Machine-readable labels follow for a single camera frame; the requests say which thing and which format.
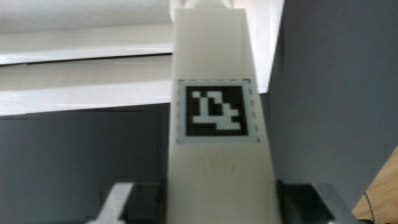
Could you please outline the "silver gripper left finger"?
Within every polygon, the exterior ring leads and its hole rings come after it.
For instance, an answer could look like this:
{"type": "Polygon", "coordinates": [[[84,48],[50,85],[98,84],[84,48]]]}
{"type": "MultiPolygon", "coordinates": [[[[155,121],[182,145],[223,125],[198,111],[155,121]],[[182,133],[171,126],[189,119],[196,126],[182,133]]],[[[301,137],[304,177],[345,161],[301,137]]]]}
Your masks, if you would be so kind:
{"type": "Polygon", "coordinates": [[[86,224],[127,224],[121,220],[121,214],[132,189],[134,183],[114,184],[98,217],[86,224]]]}

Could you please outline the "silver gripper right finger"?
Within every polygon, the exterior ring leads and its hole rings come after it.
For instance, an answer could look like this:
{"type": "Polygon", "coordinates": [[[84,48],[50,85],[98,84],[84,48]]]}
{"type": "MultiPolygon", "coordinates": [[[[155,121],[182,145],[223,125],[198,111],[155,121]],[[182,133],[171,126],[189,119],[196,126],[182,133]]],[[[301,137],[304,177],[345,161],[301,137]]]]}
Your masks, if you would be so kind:
{"type": "Polygon", "coordinates": [[[333,214],[333,220],[327,224],[359,224],[334,186],[317,183],[315,190],[333,214]]]}

